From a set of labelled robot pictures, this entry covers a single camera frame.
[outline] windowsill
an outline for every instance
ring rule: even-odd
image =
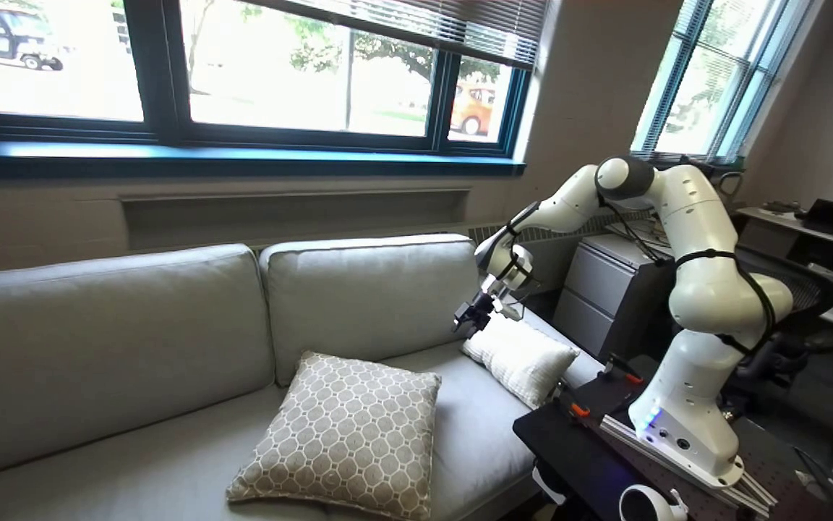
[[[90,143],[0,143],[0,179],[37,176],[392,176],[462,173],[518,176],[523,165],[494,156],[339,153],[339,152],[251,152]]]

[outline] black desk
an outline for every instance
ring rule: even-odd
[[[543,480],[567,496],[570,503],[560,506],[563,512],[559,509],[560,518],[615,521],[615,500],[631,483],[651,483],[661,496],[677,489],[687,503],[690,518],[700,521],[748,518],[748,512],[737,512],[711,499],[703,487],[657,466],[596,427],[599,417],[592,417],[590,427],[576,424],[567,415],[567,399],[554,399],[511,427],[534,456]],[[773,506],[773,518],[833,518],[833,509],[797,483],[791,472],[797,460],[789,445],[778,443],[754,424],[737,424],[734,431],[748,472],[781,500]]]

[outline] gray fabric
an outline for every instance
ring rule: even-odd
[[[0,472],[0,521],[327,518],[285,500],[225,503],[280,390],[258,390],[149,428]]]
[[[264,389],[246,247],[0,272],[0,466]]]
[[[430,518],[496,518],[530,500],[533,453],[511,435],[530,409],[504,390],[459,346],[388,360],[443,376]]]
[[[476,294],[462,236],[280,243],[259,265],[280,386],[306,351],[391,360],[450,341],[453,311]]]

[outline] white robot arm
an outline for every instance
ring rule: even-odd
[[[481,330],[492,302],[515,294],[533,275],[533,257],[515,243],[520,233],[580,228],[601,197],[651,204],[677,260],[667,311],[683,330],[651,386],[628,409],[632,435],[700,483],[734,487],[742,463],[716,395],[742,354],[791,311],[791,296],[781,280],[741,270],[737,236],[703,171],[690,165],[654,171],[624,160],[577,168],[549,201],[523,208],[476,247],[473,254],[488,279],[456,321]]]

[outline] throw pillow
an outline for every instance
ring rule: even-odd
[[[462,346],[462,351],[530,409],[538,409],[551,396],[576,357],[573,347],[496,312]]]
[[[306,354],[288,395],[225,489],[429,518],[440,376]]]

